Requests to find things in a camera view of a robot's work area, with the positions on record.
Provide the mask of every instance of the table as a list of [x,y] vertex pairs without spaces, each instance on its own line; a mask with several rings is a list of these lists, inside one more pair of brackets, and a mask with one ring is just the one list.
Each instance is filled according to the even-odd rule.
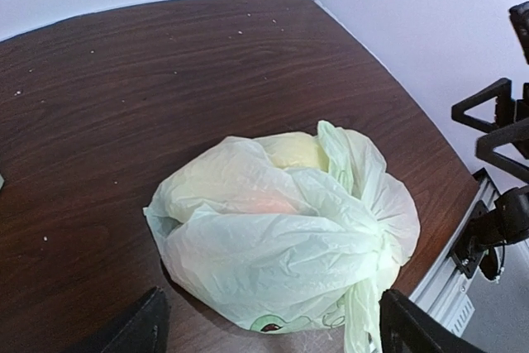
[[404,293],[477,191],[419,106],[311,0],[90,14],[0,43],[0,60],[1,352],[61,351],[153,285],[173,307],[169,351],[342,351],[341,329],[247,332],[164,276],[141,209],[224,136],[314,133],[321,119],[369,136],[421,219]]

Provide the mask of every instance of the dark brown tabletop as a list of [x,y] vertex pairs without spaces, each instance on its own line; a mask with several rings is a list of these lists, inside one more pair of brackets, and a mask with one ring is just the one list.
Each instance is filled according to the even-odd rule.
[[170,352],[341,352],[343,330],[239,329],[170,285],[142,215],[158,183],[227,135],[369,136],[414,197],[410,293],[477,191],[403,88],[310,0],[182,0],[0,43],[0,351],[59,352],[154,285]]

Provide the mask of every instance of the plastic bag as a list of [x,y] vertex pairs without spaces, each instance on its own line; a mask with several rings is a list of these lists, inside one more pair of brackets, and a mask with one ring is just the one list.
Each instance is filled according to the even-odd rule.
[[347,353],[369,335],[382,351],[379,300],[419,234],[412,197],[356,131],[319,122],[305,157],[287,138],[227,137],[167,178],[144,209],[162,261],[242,328],[345,324]]

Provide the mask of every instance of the printed design on bag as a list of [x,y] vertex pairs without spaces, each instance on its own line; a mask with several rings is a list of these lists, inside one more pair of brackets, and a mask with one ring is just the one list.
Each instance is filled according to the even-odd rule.
[[346,296],[342,295],[340,299],[336,301],[336,309],[332,312],[324,314],[322,317],[322,324],[325,327],[336,328],[343,326],[346,322],[346,314],[344,306],[346,305]]
[[291,322],[286,322],[279,316],[267,314],[255,320],[250,330],[257,332],[276,332],[279,330],[282,330],[281,332],[295,332],[305,329],[311,322],[312,320],[306,316],[301,316]]

